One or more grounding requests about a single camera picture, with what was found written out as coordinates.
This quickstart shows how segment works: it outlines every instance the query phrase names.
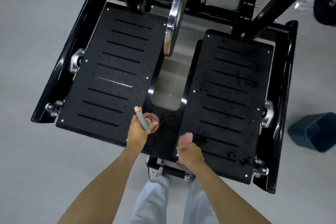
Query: trash can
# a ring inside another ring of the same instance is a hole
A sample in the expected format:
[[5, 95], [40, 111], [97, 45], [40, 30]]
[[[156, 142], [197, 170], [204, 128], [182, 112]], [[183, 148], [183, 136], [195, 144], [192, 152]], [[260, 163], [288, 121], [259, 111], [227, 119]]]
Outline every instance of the trash can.
[[299, 146], [326, 152], [336, 143], [336, 114], [307, 115], [292, 124], [288, 134]]

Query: pink sponge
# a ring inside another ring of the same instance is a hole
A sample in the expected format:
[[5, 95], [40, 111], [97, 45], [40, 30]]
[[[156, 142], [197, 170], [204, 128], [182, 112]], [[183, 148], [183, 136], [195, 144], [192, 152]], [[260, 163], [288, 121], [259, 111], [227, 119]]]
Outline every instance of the pink sponge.
[[[188, 143], [193, 142], [193, 134], [192, 133], [185, 133], [184, 135], [180, 136], [178, 139], [177, 146], [182, 146]], [[181, 157], [178, 157], [178, 163], [183, 164]]]

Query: gray floor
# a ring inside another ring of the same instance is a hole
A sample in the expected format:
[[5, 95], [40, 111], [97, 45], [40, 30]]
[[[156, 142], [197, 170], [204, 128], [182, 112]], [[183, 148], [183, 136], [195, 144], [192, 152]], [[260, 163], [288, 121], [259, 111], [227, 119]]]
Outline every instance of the gray floor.
[[[268, 1], [257, 0], [257, 4], [263, 7]], [[122, 151], [54, 124], [30, 122], [83, 2], [0, 0], [0, 223], [57, 222], [78, 193]], [[232, 8], [237, 0], [208, 2]], [[192, 18], [185, 20], [183, 30], [192, 27], [200, 35], [202, 28], [227, 30], [204, 21], [197, 22], [203, 25], [195, 29]], [[299, 34], [287, 126], [306, 114], [336, 112], [335, 29], [318, 24], [310, 10], [291, 7], [279, 22], [289, 20], [299, 21]], [[185, 65], [193, 53], [193, 41], [181, 33], [175, 57]], [[166, 75], [160, 75], [162, 80], [166, 76], [183, 81], [183, 75], [170, 77], [169, 61], [167, 67]], [[179, 96], [179, 91], [163, 89], [161, 93]], [[335, 223], [335, 166], [336, 147], [320, 154], [296, 146], [285, 133], [275, 195], [254, 184], [224, 180], [272, 223]], [[114, 223], [128, 222], [147, 179], [145, 156], [141, 155]], [[169, 224], [182, 222], [186, 196], [187, 184], [172, 178]]]

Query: pants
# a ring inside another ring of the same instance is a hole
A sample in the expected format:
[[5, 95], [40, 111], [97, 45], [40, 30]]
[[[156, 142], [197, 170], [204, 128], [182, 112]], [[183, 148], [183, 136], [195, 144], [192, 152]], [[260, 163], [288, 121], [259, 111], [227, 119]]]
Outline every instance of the pants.
[[[132, 213], [131, 224], [166, 224], [168, 178], [158, 174], [145, 184]], [[219, 224], [208, 197], [197, 180], [191, 183], [183, 224]]]

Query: black platform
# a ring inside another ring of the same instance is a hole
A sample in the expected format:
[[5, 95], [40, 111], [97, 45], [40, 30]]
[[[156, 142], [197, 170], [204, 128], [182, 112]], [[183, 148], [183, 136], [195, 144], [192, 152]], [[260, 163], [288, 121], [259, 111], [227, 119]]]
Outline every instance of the black platform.
[[178, 135], [192, 132], [217, 174], [250, 183], [273, 46], [230, 38], [205, 33]]
[[166, 22], [107, 3], [56, 126], [125, 146], [162, 55]]

